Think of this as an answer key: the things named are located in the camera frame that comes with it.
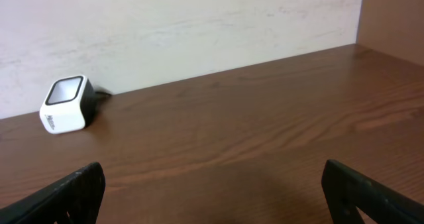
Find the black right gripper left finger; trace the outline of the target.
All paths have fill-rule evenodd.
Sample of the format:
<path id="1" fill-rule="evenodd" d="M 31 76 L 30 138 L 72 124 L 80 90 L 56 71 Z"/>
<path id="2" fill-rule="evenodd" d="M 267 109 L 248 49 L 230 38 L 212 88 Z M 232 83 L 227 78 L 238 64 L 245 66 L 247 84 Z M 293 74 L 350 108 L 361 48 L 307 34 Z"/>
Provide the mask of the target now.
<path id="1" fill-rule="evenodd" d="M 95 223 L 105 192 L 105 175 L 92 162 L 1 209 L 2 223 Z"/>

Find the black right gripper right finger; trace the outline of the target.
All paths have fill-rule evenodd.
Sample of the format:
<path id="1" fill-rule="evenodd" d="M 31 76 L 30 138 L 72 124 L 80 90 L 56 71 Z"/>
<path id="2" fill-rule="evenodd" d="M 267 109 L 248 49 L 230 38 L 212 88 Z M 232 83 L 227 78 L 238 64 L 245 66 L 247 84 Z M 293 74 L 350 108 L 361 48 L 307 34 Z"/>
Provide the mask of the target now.
<path id="1" fill-rule="evenodd" d="M 337 160 L 325 163 L 321 186 L 334 224 L 363 223 L 364 212 L 379 224 L 423 224 L 423 205 Z"/>

